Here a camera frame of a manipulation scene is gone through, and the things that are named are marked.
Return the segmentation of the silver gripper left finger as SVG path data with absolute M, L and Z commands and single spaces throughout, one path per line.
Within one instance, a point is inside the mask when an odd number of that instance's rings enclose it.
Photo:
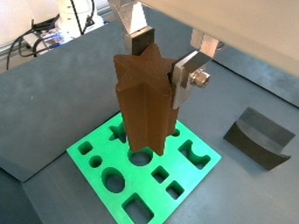
M 138 0 L 107 0 L 123 28 L 123 39 L 130 54 L 141 55 L 155 42 L 155 29 L 147 24 L 143 5 Z

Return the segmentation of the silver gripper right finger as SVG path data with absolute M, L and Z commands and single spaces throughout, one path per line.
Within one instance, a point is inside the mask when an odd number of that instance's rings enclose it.
M 193 87 L 205 88 L 210 75 L 205 71 L 206 64 L 214 58 L 219 41 L 207 33 L 193 29 L 191 45 L 195 50 L 182 56 L 173 64 L 173 108 L 178 109 L 187 100 Z

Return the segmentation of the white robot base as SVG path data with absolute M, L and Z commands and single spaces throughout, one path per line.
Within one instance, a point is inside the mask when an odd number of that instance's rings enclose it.
M 59 17 L 55 19 L 54 27 L 42 35 L 44 39 L 55 39 L 60 43 L 70 42 L 105 25 L 95 0 L 56 0 L 56 2 Z

